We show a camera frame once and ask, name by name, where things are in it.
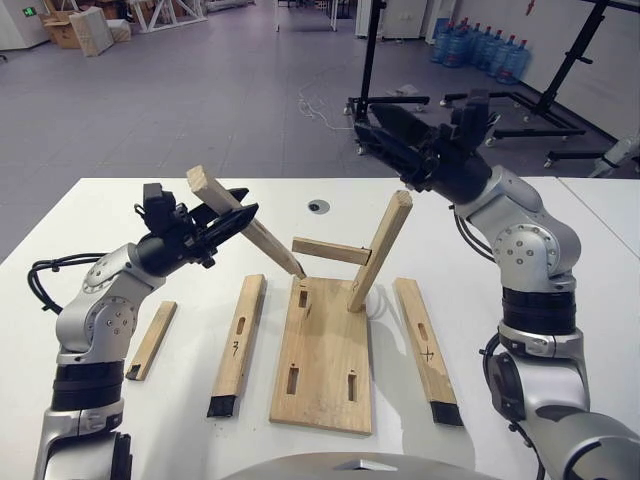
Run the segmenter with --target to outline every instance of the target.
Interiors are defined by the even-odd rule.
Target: white cabinet
[[[38,16],[25,15],[26,8],[47,13],[41,0],[0,1],[0,50],[29,48],[49,39]]]
[[[419,38],[427,0],[387,0],[382,10],[378,33],[385,38]],[[356,36],[366,37],[369,29],[371,0],[359,0]]]

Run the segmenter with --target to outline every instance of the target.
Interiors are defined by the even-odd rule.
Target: black end cap
[[[209,410],[207,417],[232,417],[233,406],[236,403],[235,395],[221,395],[219,397],[211,397],[209,402]]]
[[[455,403],[431,402],[431,413],[435,423],[444,423],[454,427],[464,427],[460,410]]]
[[[140,371],[140,365],[131,365],[131,368],[125,375],[129,380],[138,380],[138,372]]]
[[[132,463],[131,437],[126,433],[116,432],[109,480],[130,480]]]

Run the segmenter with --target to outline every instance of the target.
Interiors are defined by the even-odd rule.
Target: rectangular slot
[[[296,389],[298,388],[298,372],[300,371],[297,367],[289,368],[289,379],[287,380],[287,394],[295,395]]]
[[[349,389],[349,401],[350,402],[355,402],[357,401],[357,389],[356,389],[356,380],[358,379],[358,377],[353,374],[350,373],[349,376],[347,376],[347,386]]]
[[[298,301],[298,306],[300,308],[307,308],[307,295],[309,292],[306,290],[300,290],[300,300]]]
[[[246,321],[246,318],[244,317],[240,317],[238,319],[238,326],[236,328],[236,335],[242,335],[242,330],[244,329],[244,322]]]
[[[427,330],[424,328],[424,323],[418,324],[418,330],[420,330],[420,336],[425,342],[429,341],[429,335],[427,335]]]

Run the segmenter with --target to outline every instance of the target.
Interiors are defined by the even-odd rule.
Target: wooden board
[[[371,257],[366,265],[360,267],[353,281],[353,292],[347,304],[347,309],[350,312],[357,312],[362,308],[367,293],[369,293],[369,289],[382,268],[382,264],[412,207],[411,195],[406,190],[399,190],[391,197],[389,206],[371,242]]]
[[[264,275],[249,275],[244,279],[207,416],[228,417],[233,414],[235,397],[242,393],[244,386],[243,379],[260,320],[265,284]]]
[[[293,237],[291,251],[357,265],[366,265],[371,255],[371,250],[368,248],[356,248],[300,237]]]
[[[147,333],[144,334],[135,357],[131,361],[126,375],[129,380],[144,380],[147,378],[147,373],[149,373],[153,359],[158,353],[158,348],[160,348],[176,308],[176,302],[162,302],[160,304],[153,320],[151,320]]]
[[[269,420],[371,433],[367,315],[351,282],[294,279]]]
[[[233,198],[220,182],[207,175],[202,165],[189,170],[187,180],[191,191],[219,215],[241,206],[240,202]],[[293,253],[287,250],[258,220],[254,218],[242,234],[288,273],[298,278],[306,277]]]
[[[427,400],[455,404],[456,396],[418,283],[408,278],[397,278],[394,287]]]

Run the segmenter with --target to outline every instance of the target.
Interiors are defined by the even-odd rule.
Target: blue water jug
[[[467,57],[467,45],[469,41],[468,27],[454,32],[449,40],[447,54],[442,65],[449,68],[458,68],[464,65]]]
[[[487,27],[484,31],[484,34],[480,35],[473,45],[473,55],[471,56],[471,65],[475,65],[476,67],[480,65],[482,61],[482,52],[484,51],[484,46],[487,41],[491,38],[491,27]]]
[[[500,45],[504,43],[500,38],[500,35],[502,35],[502,30],[498,30],[496,32],[496,36],[491,40],[488,40],[485,44],[484,49],[482,50],[482,60],[480,61],[480,65],[478,65],[480,70],[489,70],[496,51],[500,48]]]
[[[493,56],[493,60],[491,60],[489,70],[487,70],[487,75],[489,75],[490,77],[496,76],[496,73],[498,73],[498,69],[504,64],[504,61],[507,59],[507,55],[509,55],[512,50],[517,48],[513,44],[515,38],[515,35],[511,35],[507,43],[504,43],[498,47],[498,50],[496,50],[496,54]]]
[[[447,25],[444,32],[440,32],[436,37],[436,45],[433,48],[433,55],[431,61],[434,63],[442,63],[445,55],[449,49],[449,40],[451,39],[451,32],[453,32],[453,23]]]
[[[527,50],[526,46],[527,41],[522,40],[520,46],[515,50],[511,50],[507,55],[502,67],[500,67],[496,73],[496,80],[498,82],[513,85],[520,81],[531,58],[531,53]]]
[[[466,62],[470,63],[473,58],[473,52],[476,48],[476,42],[482,36],[480,31],[480,23],[476,23],[476,27],[469,32],[469,40],[467,41],[467,58]]]

